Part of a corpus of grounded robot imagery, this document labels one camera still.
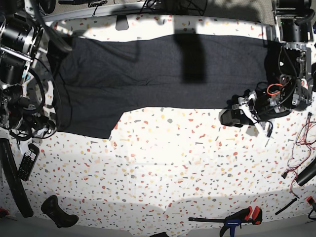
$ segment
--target terrazzo table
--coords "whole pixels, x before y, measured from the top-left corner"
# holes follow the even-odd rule
[[[265,39],[272,28],[193,16],[129,15],[127,19],[126,31],[115,29],[115,16],[54,22],[52,26],[63,34],[101,41],[149,40],[173,34],[175,29]],[[313,103],[308,111],[315,108]],[[43,140],[24,188],[36,217],[47,218],[40,206],[50,195],[57,195],[63,210],[79,216],[79,225],[127,230],[133,235],[166,231],[169,236],[180,236],[195,228],[217,228],[221,225],[189,222],[188,217],[225,218],[250,205],[263,209],[264,222],[307,214],[310,207],[304,199],[315,194],[315,180],[303,188],[296,185],[300,200],[274,215],[293,198],[289,192],[293,177],[289,174],[282,179],[281,174],[308,111],[276,119],[273,139],[266,145],[253,127],[222,126],[220,110],[144,108],[128,112],[109,140],[68,133]],[[15,140],[11,144],[19,164]],[[305,155],[295,151],[297,158]],[[17,211],[5,180],[0,207]]]

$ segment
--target red clamp handle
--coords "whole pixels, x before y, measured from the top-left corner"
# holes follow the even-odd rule
[[[250,216],[251,216],[251,213],[252,213],[252,207],[249,206],[248,208],[249,208],[249,214],[248,214],[247,216],[245,216],[245,220],[246,220],[246,221],[249,220],[249,218],[250,218]]]
[[[252,214],[252,224],[253,225],[260,225],[262,223],[262,209],[256,206],[255,210]]]
[[[309,205],[312,205],[315,202],[312,196],[308,197],[306,201],[308,202]]]

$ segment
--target remote control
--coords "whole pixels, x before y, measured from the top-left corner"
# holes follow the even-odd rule
[[[18,176],[23,181],[27,181],[32,172],[33,166],[37,157],[39,156],[40,150],[34,144],[29,144],[28,151],[25,152],[21,165],[19,167]]]

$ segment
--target wire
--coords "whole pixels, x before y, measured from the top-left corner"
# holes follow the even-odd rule
[[[150,11],[152,12],[164,12],[165,14],[183,14],[183,12],[185,10],[192,10],[192,11],[197,11],[199,13],[200,16],[203,16],[205,14],[206,8],[207,8],[207,3],[208,0],[205,0],[205,6],[204,9],[200,8],[198,5],[196,5],[193,0],[185,0],[188,2],[187,6],[183,6],[181,1],[174,1],[172,7],[170,6],[166,6],[166,1],[167,0],[162,0],[161,2],[164,2],[165,4],[165,9],[155,9],[154,5],[158,0],[145,0],[144,4],[139,12],[139,14],[141,14],[144,10],[144,8],[148,8]]]
[[[143,0],[138,0],[136,2],[141,2],[141,1],[143,1]],[[115,0],[113,0],[113,3],[116,4]]]
[[[293,65],[293,63],[292,63],[292,61],[291,61],[291,59],[290,59],[290,56],[288,56],[288,53],[286,52],[285,47],[282,46],[281,49],[283,50],[283,52],[284,52],[284,54],[285,54],[287,60],[289,61],[290,65],[291,65],[291,67],[292,67],[292,69],[293,69],[293,72],[294,72],[295,77],[298,77],[298,76],[297,76],[297,71],[296,71],[296,69],[295,69],[295,67],[294,67],[294,65]]]
[[[316,139],[313,140],[313,141],[308,141],[308,133],[310,131],[310,129],[312,129],[314,126],[316,126],[316,122],[314,121],[311,121],[311,116],[312,114],[309,113],[308,116],[307,116],[307,119],[306,119],[306,123],[305,125],[302,127],[302,129],[300,130],[300,132],[297,134],[297,137],[296,137],[296,140],[295,140],[295,143],[292,147],[292,157],[291,159],[289,159],[287,161],[287,170],[285,171],[285,173],[294,173],[295,176],[291,182],[291,185],[290,185],[290,189],[291,189],[291,193],[293,193],[293,195],[297,198],[299,198],[293,191],[293,186],[294,186],[294,182],[295,180],[297,179],[298,177],[298,173],[297,173],[297,169],[304,163],[306,162],[310,157],[311,157],[311,154],[312,154],[312,150],[315,150],[315,148],[313,148],[311,145],[314,144],[316,142]],[[294,148],[295,146],[306,146],[308,148],[308,154],[307,156],[299,163],[299,164],[296,164],[296,165],[290,165],[290,162],[291,160],[294,160]]]
[[[58,87],[57,87],[57,84],[56,84],[56,81],[55,81],[55,77],[54,77],[54,75],[56,76],[56,74],[57,74],[56,72],[58,72],[58,67],[56,67],[54,74],[52,74],[52,72],[47,68],[47,66],[40,59],[38,59],[38,58],[35,58],[35,59],[38,60],[43,65],[43,67],[52,75],[52,81],[54,83],[54,89],[56,89],[56,92],[57,92],[57,95],[58,95],[60,110],[63,111],[62,110],[62,103],[61,103],[61,96],[60,96],[60,93],[59,93],[59,90],[58,90]],[[33,138],[47,139],[47,138],[50,138],[51,136],[53,136],[58,131],[58,129],[59,129],[60,125],[61,125],[61,119],[58,119],[57,113],[56,113],[56,123],[58,125],[56,126],[55,131],[52,134],[50,134],[48,137],[43,137],[42,138],[42,137],[35,137],[34,136]]]
[[[312,214],[313,212],[314,212],[314,209],[313,209],[313,210],[311,210],[311,212],[308,214],[308,218],[309,218],[310,220],[315,221],[315,220],[316,220],[316,218],[311,217],[311,214]]]
[[[294,202],[297,201],[297,198],[293,199],[288,205],[286,205],[284,208],[280,209],[279,211],[276,212],[276,216],[279,215],[281,212],[283,212],[284,210],[286,210],[290,205],[292,205]]]
[[[15,134],[14,132],[12,132],[12,130],[10,129],[9,130],[9,134],[14,137],[16,140],[18,141],[27,141],[29,140],[30,138],[32,138],[32,129],[31,129],[31,126],[26,126],[27,130],[28,130],[28,134],[23,134],[23,135],[26,135],[25,137],[20,137],[18,134]]]
[[[272,86],[275,86],[275,85],[280,86],[280,87],[283,87],[282,84],[278,84],[278,83],[269,85],[268,88],[267,88],[267,94],[268,94],[268,95],[278,95],[278,94],[281,93],[281,91],[278,91],[278,92],[275,92],[275,93],[270,93],[269,89],[270,89]]]
[[[41,14],[40,14],[40,8],[37,4],[36,0],[30,0],[31,6],[34,10],[34,15],[36,17],[36,19],[39,21],[40,25],[44,28],[44,30],[46,31],[46,33],[49,36],[49,39],[52,40],[54,42],[54,44],[64,53],[69,53],[71,52],[73,49],[60,37],[58,36],[52,28],[48,27]]]
[[[22,112],[24,114],[35,114],[35,113],[38,113],[43,108],[43,106],[45,104],[45,92],[44,92],[43,84],[41,83],[40,78],[37,75],[37,73],[32,68],[29,69],[29,73],[34,76],[37,84],[39,85],[39,91],[40,91],[40,95],[41,95],[41,102],[40,102],[39,106],[36,109],[26,110],[26,109],[23,108]]]
[[[106,1],[106,0],[101,1],[101,2],[89,2],[88,7],[95,7],[94,12],[93,12],[91,17],[95,16],[95,12],[97,11],[98,7],[100,7],[104,4],[107,4],[107,3],[108,3],[108,1]]]
[[[270,129],[268,131],[268,137],[271,137],[271,134],[272,134],[272,131],[273,131],[273,123],[269,120],[267,121],[264,121],[264,120],[260,120],[260,119],[256,119],[256,118],[253,118],[254,120],[256,120],[257,122],[256,123],[259,123],[259,122],[268,122],[270,124]]]
[[[296,69],[295,69],[295,67],[294,67],[294,65],[293,65],[293,63],[292,63],[292,61],[291,61],[289,55],[287,54],[284,45],[281,47],[281,50],[284,51],[284,54],[285,54],[287,60],[289,61],[290,65],[291,65],[291,67],[292,67],[292,69],[293,69],[294,75],[295,75],[295,77],[296,77],[296,79],[295,79],[296,81],[295,81],[295,82],[297,83],[297,80],[298,80],[297,77],[298,77],[298,76],[297,76]],[[275,108],[279,107],[279,106],[282,105],[284,102],[286,102],[286,101],[293,95],[293,93],[294,93],[294,91],[295,91],[295,89],[296,89],[296,83],[294,83],[294,86],[293,86],[292,90],[290,91],[290,93],[288,93],[288,95],[287,95],[281,102],[279,102],[278,104],[276,104],[276,105],[274,105],[274,106],[268,108],[268,109],[265,110],[265,111],[262,111],[262,112],[258,113],[257,116],[264,115],[264,114],[266,114],[267,112],[270,112],[270,111],[274,110]]]
[[[293,95],[295,89],[296,89],[296,83],[294,83],[294,86],[293,86],[292,90],[290,91],[290,93],[288,93],[288,95],[281,102],[279,102],[278,104],[268,108],[267,110],[264,110],[264,111],[258,113],[257,116],[264,115],[267,112],[270,112],[271,110],[274,110],[275,108],[277,108],[280,105],[282,105],[284,102],[286,102]]]

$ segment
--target dark gray fabric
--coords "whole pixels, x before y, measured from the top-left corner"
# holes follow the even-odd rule
[[[56,78],[59,131],[109,138],[124,112],[143,107],[223,109],[267,81],[267,42],[173,35],[132,42],[74,39]]]

